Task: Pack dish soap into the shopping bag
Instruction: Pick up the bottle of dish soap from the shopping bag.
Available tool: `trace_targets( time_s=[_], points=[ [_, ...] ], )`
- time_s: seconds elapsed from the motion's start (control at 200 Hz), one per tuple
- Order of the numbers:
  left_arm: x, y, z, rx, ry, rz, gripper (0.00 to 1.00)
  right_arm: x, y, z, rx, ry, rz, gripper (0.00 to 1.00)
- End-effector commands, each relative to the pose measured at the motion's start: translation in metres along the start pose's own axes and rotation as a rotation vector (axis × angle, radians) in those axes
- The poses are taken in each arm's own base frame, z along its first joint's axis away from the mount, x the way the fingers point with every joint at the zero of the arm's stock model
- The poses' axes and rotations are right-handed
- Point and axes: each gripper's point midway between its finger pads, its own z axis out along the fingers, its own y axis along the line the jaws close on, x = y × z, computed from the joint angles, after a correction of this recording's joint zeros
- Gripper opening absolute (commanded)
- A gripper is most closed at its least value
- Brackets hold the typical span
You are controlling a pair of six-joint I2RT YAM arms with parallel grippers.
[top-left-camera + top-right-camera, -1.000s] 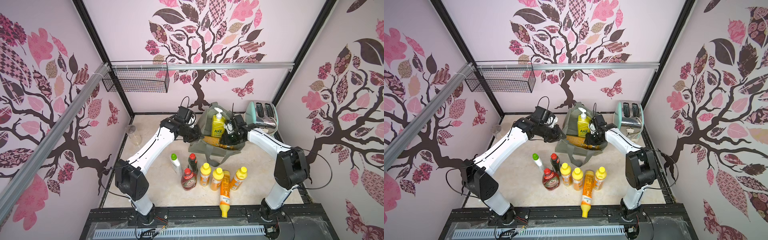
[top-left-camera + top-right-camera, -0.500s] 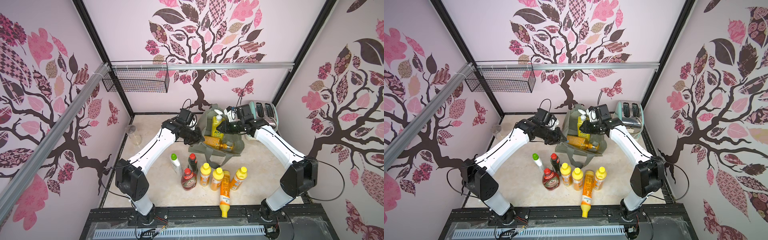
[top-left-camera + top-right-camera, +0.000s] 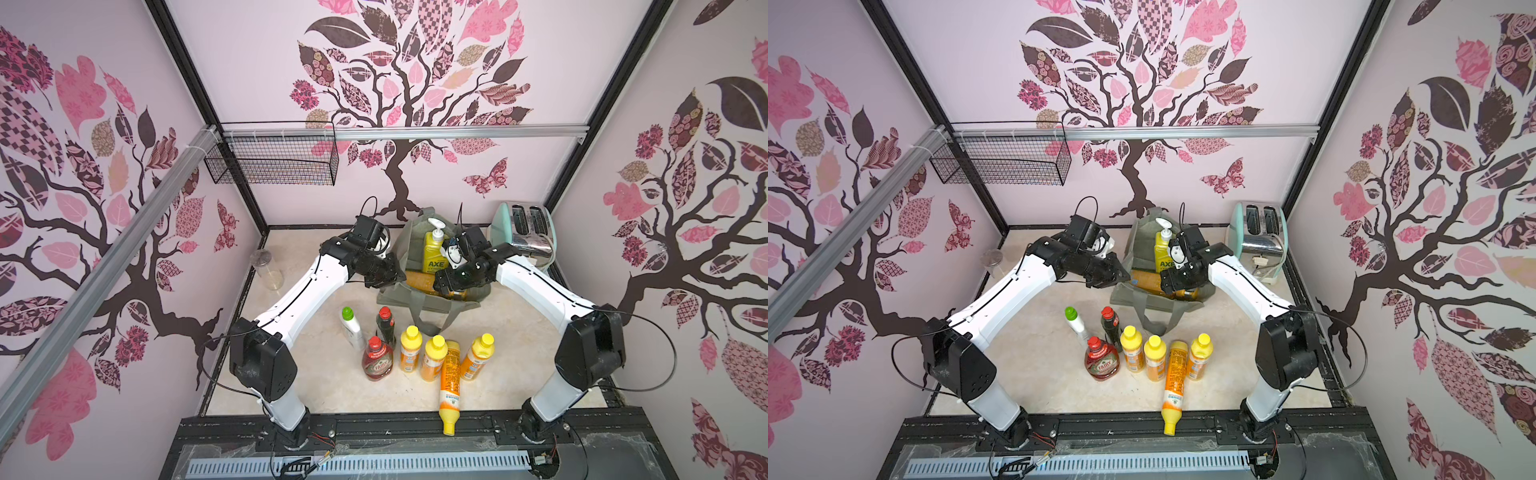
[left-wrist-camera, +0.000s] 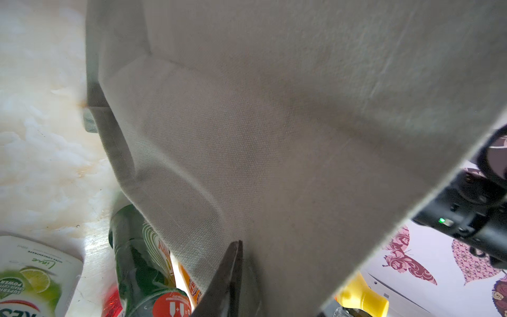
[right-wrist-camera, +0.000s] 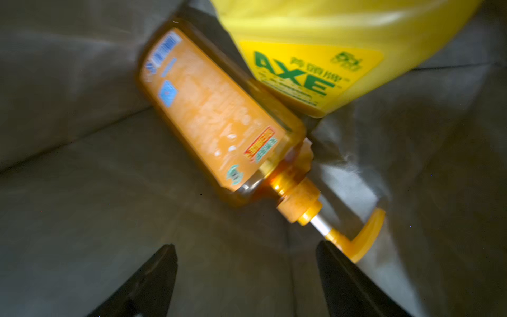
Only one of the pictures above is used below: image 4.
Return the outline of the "green fabric shopping bag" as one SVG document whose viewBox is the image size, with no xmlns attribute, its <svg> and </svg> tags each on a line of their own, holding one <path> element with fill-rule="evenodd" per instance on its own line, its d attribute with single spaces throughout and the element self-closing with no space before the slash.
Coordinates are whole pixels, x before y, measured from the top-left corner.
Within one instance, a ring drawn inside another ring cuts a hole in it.
<svg viewBox="0 0 507 317">
<path fill-rule="evenodd" d="M 116 179 L 203 290 L 315 316 L 506 111 L 505 1 L 89 1 Z"/>
</svg>

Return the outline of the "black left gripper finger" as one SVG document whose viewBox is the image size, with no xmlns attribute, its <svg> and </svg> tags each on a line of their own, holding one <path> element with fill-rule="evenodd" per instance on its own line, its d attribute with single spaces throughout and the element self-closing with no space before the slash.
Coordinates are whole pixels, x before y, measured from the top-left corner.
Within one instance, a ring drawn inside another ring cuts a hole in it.
<svg viewBox="0 0 507 317">
<path fill-rule="evenodd" d="M 191 317 L 238 317 L 243 271 L 243 243 L 232 242 L 210 286 Z"/>
</svg>

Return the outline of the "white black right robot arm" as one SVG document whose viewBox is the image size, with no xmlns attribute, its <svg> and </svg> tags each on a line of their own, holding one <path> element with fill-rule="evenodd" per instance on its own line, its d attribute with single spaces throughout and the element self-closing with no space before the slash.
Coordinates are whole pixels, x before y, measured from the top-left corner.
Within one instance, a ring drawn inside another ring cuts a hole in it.
<svg viewBox="0 0 507 317">
<path fill-rule="evenodd" d="M 506 269 L 506 161 L 499 159 L 506 126 L 480 149 L 480 175 L 461 171 L 412 221 L 457 239 L 472 255 L 488 256 L 492 267 Z"/>
</svg>

